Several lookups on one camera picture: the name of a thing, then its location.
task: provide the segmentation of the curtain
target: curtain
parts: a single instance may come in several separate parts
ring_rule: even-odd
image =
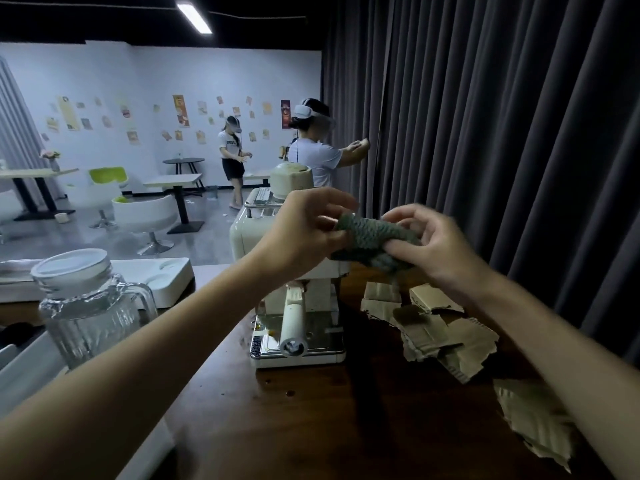
[[[48,168],[40,158],[43,148],[20,88],[9,65],[0,57],[0,159],[11,169]],[[26,178],[24,183],[36,204],[43,205],[42,195],[33,179]],[[47,184],[53,197],[59,198],[58,186],[49,181]]]
[[[332,143],[363,213],[420,202],[640,365],[640,0],[331,0]]]

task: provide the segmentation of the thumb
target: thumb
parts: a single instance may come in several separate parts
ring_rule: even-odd
[[[329,253],[345,249],[350,243],[351,236],[345,230],[334,230],[324,233],[324,245]]]
[[[382,247],[394,258],[411,264],[416,264],[418,257],[418,253],[416,251],[418,250],[418,246],[409,244],[406,241],[400,241],[399,239],[389,239]]]

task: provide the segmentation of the chair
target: chair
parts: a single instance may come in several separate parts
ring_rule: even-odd
[[[0,225],[14,220],[22,213],[22,204],[13,190],[0,192]],[[0,229],[0,244],[4,244],[4,235]]]
[[[113,200],[116,224],[129,232],[146,232],[150,242],[138,251],[141,256],[160,254],[173,247],[172,241],[158,241],[156,231],[169,227],[178,218],[178,208],[173,195],[139,202]]]
[[[121,166],[92,168],[89,170],[89,176],[94,184],[108,184],[115,180],[119,183],[121,189],[126,187],[129,183],[127,172],[124,170],[124,167]]]
[[[98,229],[115,226],[115,222],[107,219],[104,210],[111,207],[111,201],[122,195],[120,186],[116,181],[108,184],[95,184],[88,187],[76,187],[66,185],[65,193],[69,199],[69,204],[75,209],[98,209],[100,220],[89,227]]]

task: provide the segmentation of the fluorescent light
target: fluorescent light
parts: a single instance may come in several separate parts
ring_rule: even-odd
[[[183,14],[187,17],[188,21],[193,25],[197,31],[201,34],[210,34],[212,33],[211,29],[204,21],[204,18],[201,14],[198,13],[195,6],[190,3],[178,3],[178,9],[183,12]]]

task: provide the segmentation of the knitted cloth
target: knitted cloth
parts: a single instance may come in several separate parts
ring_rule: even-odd
[[[389,239],[401,239],[420,246],[420,239],[411,230],[398,224],[358,217],[355,214],[344,214],[338,219],[335,230],[348,230],[353,236],[353,243],[349,249],[343,249],[331,254],[336,261],[357,261],[365,266],[373,266],[385,273],[395,274],[402,269],[409,269],[413,265],[400,261],[387,254],[382,245]]]

